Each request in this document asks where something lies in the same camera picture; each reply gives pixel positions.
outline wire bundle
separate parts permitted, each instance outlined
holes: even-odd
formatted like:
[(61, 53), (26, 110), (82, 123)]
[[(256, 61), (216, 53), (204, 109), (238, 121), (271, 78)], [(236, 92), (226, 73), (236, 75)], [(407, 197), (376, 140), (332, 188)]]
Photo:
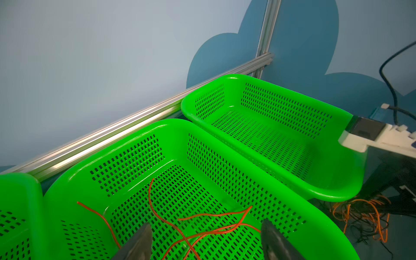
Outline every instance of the wire bundle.
[[(338, 202), (332, 206), (330, 211), (334, 218), (339, 221), (344, 221), (344, 234), (347, 230), (348, 224), (360, 232), (360, 237), (357, 242), (364, 242), (367, 244), (369, 237), (375, 240), (380, 240), (383, 243), (388, 239), (388, 226), (390, 214), (379, 214), (377, 206), (391, 204), (391, 201), (383, 195), (378, 195), (378, 199), (363, 200), (354, 198), (349, 201)], [(362, 203), (370, 205), (370, 210), (363, 212)]]
[[(228, 233), (231, 233), (231, 232), (233, 232), (234, 230), (236, 230), (239, 226), (247, 226), (247, 227), (250, 227), (250, 228), (252, 228), (252, 229), (254, 229), (255, 231), (257, 231), (257, 232), (259, 232), (260, 233), (260, 230), (259, 229), (257, 229), (257, 228), (255, 228), (255, 227), (253, 227), (252, 225), (249, 225), (249, 224), (245, 224), (245, 223), (243, 223), (243, 220), (244, 220), (244, 218), (246, 217), (246, 215), (248, 214), (248, 212), (250, 211), (250, 209), (253, 207), (253, 206), (250, 206), (250, 207), (248, 207), (247, 209), (245, 209), (245, 210), (243, 210), (243, 211), (238, 211), (238, 212), (228, 212), (228, 213), (222, 213), (222, 214), (209, 214), (209, 213), (202, 213), (202, 214), (197, 214), (197, 215), (193, 215), (193, 216), (191, 216), (191, 217), (187, 217), (187, 218), (178, 218), (178, 220), (179, 221), (183, 221), (183, 220), (189, 220), (189, 219), (192, 219), (192, 218), (196, 218), (196, 217), (200, 217), (200, 216), (213, 216), (213, 217), (221, 217), (221, 216), (226, 216), (226, 215), (234, 215), (234, 214), (242, 214), (243, 213), (243, 216), (241, 217), (241, 219), (240, 219), (240, 221), (237, 223), (237, 224), (232, 224), (232, 225), (228, 225), (228, 226), (225, 226), (225, 227), (222, 227), (222, 228), (217, 228), (217, 229), (215, 229), (215, 230), (213, 230), (213, 231), (208, 231), (208, 232), (202, 232), (202, 233), (199, 233), (199, 234), (195, 234), (195, 235), (191, 235), (191, 236), (188, 236), (188, 237), (186, 237), (185, 236), (185, 234), (177, 227), (177, 226), (175, 226), (174, 224), (172, 224), (172, 223), (170, 223), (169, 221), (167, 221), (166, 219), (163, 219), (161, 216), (159, 216), (159, 214), (154, 210), (154, 208), (153, 208), (153, 204), (152, 204), (152, 201), (151, 201), (151, 189), (152, 189), (152, 185), (153, 185), (153, 181), (154, 181), (154, 179), (152, 179), (152, 181), (150, 182), (150, 186), (149, 186), (149, 205), (150, 205), (150, 208), (152, 209), (152, 212), (153, 212), (153, 214), (155, 214), (155, 216), (159, 219), (159, 220), (161, 220), (162, 222), (164, 222), (164, 223), (166, 223), (166, 224), (168, 224), (169, 226), (171, 226), (171, 227), (173, 227), (174, 229), (176, 229), (176, 231), (178, 231), (179, 233), (180, 233), (180, 235), (183, 237), (182, 239), (180, 239), (180, 240), (178, 240), (178, 241), (176, 241), (175, 243), (173, 243), (170, 247), (169, 247), (169, 249), (166, 251), (166, 253), (165, 253), (165, 255), (163, 256), (163, 258), (162, 258), (162, 260), (164, 260), (165, 258), (166, 258), (166, 256), (169, 254), (169, 252), (171, 251), (171, 249), (175, 246), (175, 245), (177, 245), (177, 244), (179, 244), (180, 242), (183, 242), (183, 241), (185, 241), (187, 244), (188, 244), (188, 246), (189, 246), (189, 249), (188, 249), (188, 252), (186, 253), (186, 255), (185, 255), (185, 257), (184, 257), (184, 259), (183, 260), (185, 260), (188, 256), (189, 256), (189, 253), (192, 251), (194, 254), (195, 254), (195, 256), (196, 256), (196, 258), (198, 259), (198, 260), (201, 260), (201, 258), (199, 257), (199, 254), (195, 251), (195, 248), (194, 248), (194, 246), (201, 240), (201, 239), (203, 239), (204, 237), (206, 237), (206, 236), (208, 236), (208, 235), (224, 235), (224, 234), (228, 234)], [(89, 210), (89, 211), (91, 211), (91, 212), (93, 212), (93, 213), (95, 213), (95, 214), (97, 214), (98, 216), (100, 216), (103, 220), (104, 220), (104, 222), (106, 223), (106, 225), (107, 225), (107, 227), (109, 228), (109, 230), (111, 231), (111, 235), (113, 236), (113, 239), (114, 239), (114, 242), (116, 243), (116, 245), (121, 249), (121, 245), (119, 244), (119, 242), (117, 241), (117, 238), (116, 238), (116, 236), (115, 236), (115, 234), (114, 234), (114, 232), (113, 232), (113, 229), (111, 228), (111, 226), (109, 225), (109, 223), (107, 222), (107, 220), (105, 219), (105, 217), (103, 216), (103, 215), (101, 215), (100, 213), (98, 213), (98, 212), (96, 212), (95, 210), (93, 210), (93, 209), (91, 209), (91, 208), (89, 208), (89, 207), (87, 207), (87, 206), (85, 206), (84, 204), (82, 204), (81, 202), (77, 202), (77, 204), (78, 205), (81, 205), (82, 207), (84, 207), (84, 208), (86, 208), (87, 210)], [(195, 242), (191, 245), (191, 243), (189, 243), (189, 239), (192, 239), (192, 238), (198, 238), (197, 240), (195, 240)]]

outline black cable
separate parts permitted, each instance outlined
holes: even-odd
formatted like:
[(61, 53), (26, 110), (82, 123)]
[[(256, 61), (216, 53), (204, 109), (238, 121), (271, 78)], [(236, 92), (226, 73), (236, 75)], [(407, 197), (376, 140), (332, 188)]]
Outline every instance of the black cable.
[(409, 117), (413, 118), (414, 120), (416, 120), (416, 116), (415, 116), (415, 115), (413, 115), (413, 114), (412, 114), (412, 113), (410, 113), (409, 111), (406, 111), (406, 110), (404, 110), (404, 109), (401, 109), (400, 107), (396, 107), (396, 106), (389, 106), (389, 107), (388, 107), (388, 109), (391, 109), (391, 110), (393, 110), (393, 111), (398, 111), (398, 112), (401, 112), (401, 113), (403, 113), (403, 114), (405, 114), (405, 115), (407, 115), (407, 116), (409, 116)]
[[(403, 49), (399, 50), (398, 52), (396, 52), (395, 54), (393, 54), (390, 58), (388, 58), (380, 67), (379, 69), (379, 74), (382, 77), (382, 79), (384, 80), (384, 82), (387, 84), (387, 86), (390, 89), (391, 94), (393, 95), (393, 104), (394, 106), (398, 106), (397, 104), (397, 95), (396, 95), (396, 91), (393, 89), (393, 87), (391, 86), (390, 82), (387, 80), (387, 78), (385, 77), (384, 73), (383, 73), (383, 68), (384, 66), (386, 66), (387, 63), (389, 63), (392, 59), (394, 59), (397, 55), (401, 54), (402, 52), (404, 52), (405, 50), (407, 50), (408, 48), (412, 47), (413, 45), (416, 45), (416, 42), (412, 42), (411, 44), (407, 45), (406, 47), (404, 47)], [(393, 120), (394, 123), (396, 125), (399, 125), (399, 121), (397, 120), (397, 110), (393, 110)]]
[(325, 210), (325, 211), (328, 210), (327, 206), (325, 205), (325, 202), (324, 203), (322, 203), (322, 201), (318, 201), (318, 202), (319, 202), (319, 204), (320, 204), (320, 206), (322, 207), (323, 210)]
[(391, 259), (393, 260), (393, 253), (380, 241), (380, 244), (391, 254)]
[[(338, 206), (341, 212), (345, 212), (347, 210), (348, 204), (349, 204), (349, 201), (345, 201), (344, 203), (341, 203), (341, 205)], [(378, 229), (376, 229), (373, 222), (367, 219), (363, 219), (364, 216), (362, 215), (361, 210), (357, 210), (356, 207), (357, 205), (351, 205), (350, 210), (349, 210), (350, 219), (354, 220), (349, 224), (349, 228), (352, 232), (352, 235), (356, 239), (354, 244), (363, 242), (364, 244), (368, 245), (369, 239), (375, 235), (378, 235), (379, 231)], [(385, 227), (381, 228), (381, 230), (387, 230), (387, 228), (389, 227), (388, 221), (383, 219), (383, 217), (386, 215), (387, 214), (383, 214), (380, 216), (380, 222), (385, 223)], [(354, 229), (359, 232), (358, 237), (354, 234), (353, 232)]]

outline basket bottom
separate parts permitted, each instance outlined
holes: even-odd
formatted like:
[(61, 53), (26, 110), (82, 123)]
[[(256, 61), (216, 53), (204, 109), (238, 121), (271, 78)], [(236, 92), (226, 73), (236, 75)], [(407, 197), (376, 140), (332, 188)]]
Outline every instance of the basket bottom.
[[(105, 216), (110, 225), (115, 227), (114, 232), (121, 244), (132, 237), (141, 225), (146, 222), (150, 223), (154, 233), (152, 252), (154, 260), (161, 259), (167, 249), (182, 237), (151, 212), (148, 202), (151, 178), (155, 178), (151, 190), (154, 209), (162, 218), (177, 225), (186, 236), (235, 224), (242, 216), (242, 214), (223, 217), (201, 216), (178, 221), (178, 218), (199, 213), (219, 214), (241, 211), (244, 208), (231, 200), (229, 195), (219, 189), (194, 165), (185, 160), (172, 161), (134, 187), (130, 194), (119, 201), (119, 206), (113, 208), (110, 206)], [(245, 218), (244, 222), (257, 228), (260, 226), (260, 221), (254, 220), (251, 214)], [(176, 245), (167, 259), (182, 259), (188, 248), (185, 242)], [(241, 226), (225, 235), (209, 235), (195, 246), (195, 250), (202, 259), (219, 259), (220, 257), (263, 259), (260, 234), (246, 226)]]
[[(250, 113), (230, 110), (215, 120), (212, 125), (280, 165), (291, 174), (308, 182), (310, 180), (309, 171), (316, 159), (317, 151), (313, 147), (285, 135), (284, 132), (273, 130), (253, 118), (254, 115)], [(287, 184), (281, 178), (273, 175), (265, 166), (259, 165), (259, 167), (282, 183)]]

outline perforated basket wall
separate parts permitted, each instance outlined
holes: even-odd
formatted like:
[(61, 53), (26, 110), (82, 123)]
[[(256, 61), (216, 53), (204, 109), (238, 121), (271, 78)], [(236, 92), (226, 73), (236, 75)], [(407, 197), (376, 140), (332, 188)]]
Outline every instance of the perforated basket wall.
[[(77, 201), (102, 213), (121, 244), (150, 223), (152, 259), (161, 259), (181, 236), (152, 213), (148, 202), (152, 178), (155, 210), (187, 236), (237, 223), (241, 215), (178, 218), (253, 206), (244, 222), (260, 228), (262, 220), (269, 219), (306, 259), (358, 259), (344, 234), (322, 212), (180, 119), (142, 129), (72, 167), (52, 185), (45, 201), (56, 259), (110, 259), (117, 252), (103, 220)], [(260, 235), (247, 227), (208, 236), (196, 250), (202, 259), (263, 259)], [(186, 245), (179, 244), (167, 259), (182, 259), (186, 251)]]
[(342, 109), (249, 76), (227, 75), (189, 94), (182, 111), (306, 199), (344, 201), (361, 188), (366, 155), (338, 143), (352, 118)]
[(0, 175), (0, 260), (47, 258), (41, 197), (32, 176)]

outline metal rail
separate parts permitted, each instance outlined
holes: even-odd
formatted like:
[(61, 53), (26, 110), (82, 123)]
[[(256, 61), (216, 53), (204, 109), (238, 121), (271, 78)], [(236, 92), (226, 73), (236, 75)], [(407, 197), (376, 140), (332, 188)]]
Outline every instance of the metal rail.
[(195, 85), (174, 97), (131, 114), (55, 150), (5, 170), (0, 174), (24, 172), (33, 175), (39, 181), (50, 178), (127, 135), (179, 111), (181, 109), (182, 99), (207, 83), (226, 74), (249, 74), (261, 67), (269, 65), (272, 59), (273, 54), (271, 53), (258, 56), (234, 69)]
[[(257, 47), (256, 57), (269, 52), (270, 42), (272, 40), (273, 30), (275, 28), (277, 14), (279, 13), (282, 0), (268, 0), (266, 12), (264, 14), (263, 25), (261, 28), (259, 45)], [(264, 67), (253, 72), (253, 77), (260, 79)]]

